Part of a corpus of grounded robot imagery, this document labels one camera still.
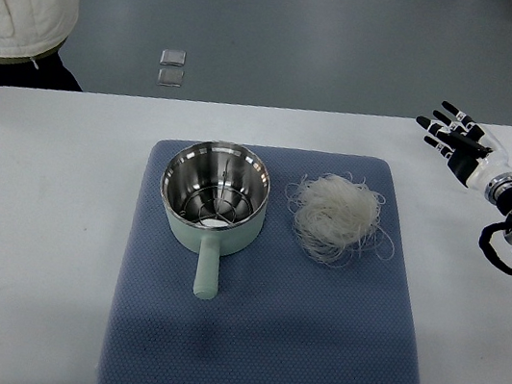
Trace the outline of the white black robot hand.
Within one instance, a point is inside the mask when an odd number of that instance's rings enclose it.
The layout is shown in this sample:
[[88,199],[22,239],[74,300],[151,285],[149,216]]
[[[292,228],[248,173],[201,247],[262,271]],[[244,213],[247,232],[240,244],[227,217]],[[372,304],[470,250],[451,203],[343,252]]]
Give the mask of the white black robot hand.
[[442,102],[448,114],[434,111],[433,117],[416,118],[426,131],[424,141],[436,150],[449,170],[466,188],[483,190],[488,181],[478,182],[486,170],[506,164],[504,149],[498,140],[470,115],[447,101]]

